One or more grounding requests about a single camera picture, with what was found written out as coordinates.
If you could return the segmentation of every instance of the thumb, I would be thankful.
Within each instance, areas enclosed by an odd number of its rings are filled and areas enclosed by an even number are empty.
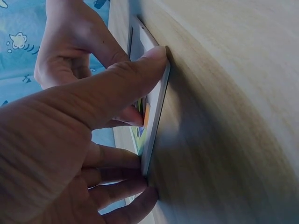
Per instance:
[[[58,91],[61,103],[56,106],[91,129],[101,128],[147,95],[162,78],[166,63],[166,48],[155,47],[136,62],[116,63],[98,75],[57,87],[64,93]]]

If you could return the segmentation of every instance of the white cloud print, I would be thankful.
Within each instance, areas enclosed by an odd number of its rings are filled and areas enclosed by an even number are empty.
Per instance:
[[[27,36],[22,32],[19,32],[17,35],[9,35],[10,39],[13,41],[13,49],[22,49],[25,47],[27,41]]]

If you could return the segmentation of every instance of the skin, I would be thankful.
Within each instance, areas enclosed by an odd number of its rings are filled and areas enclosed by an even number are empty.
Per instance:
[[[161,79],[166,50],[130,62],[83,1],[48,0],[46,7],[35,70],[46,90],[0,109],[0,223],[136,224],[157,192],[141,177],[137,155],[93,143],[91,131],[136,123],[128,105]],[[90,77],[89,53],[108,69]],[[139,192],[129,206],[98,213]]]

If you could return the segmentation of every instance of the white card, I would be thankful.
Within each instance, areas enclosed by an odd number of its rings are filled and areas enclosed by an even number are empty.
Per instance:
[[[138,60],[146,51],[156,46],[158,46],[157,42],[146,27],[137,17],[132,17],[127,50],[131,61]],[[169,72],[170,63],[167,62],[162,79],[155,88],[142,99],[142,102],[139,101],[139,105],[136,105],[136,107],[141,108],[141,112],[146,118],[144,122],[145,126],[130,128],[135,151],[142,158],[141,171],[144,176],[147,175],[150,165],[150,158],[165,97]]]

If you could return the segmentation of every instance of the wood grain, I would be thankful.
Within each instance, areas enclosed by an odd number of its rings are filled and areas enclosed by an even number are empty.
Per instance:
[[[149,179],[164,223],[299,220],[299,2],[111,0],[138,14],[172,70]]]

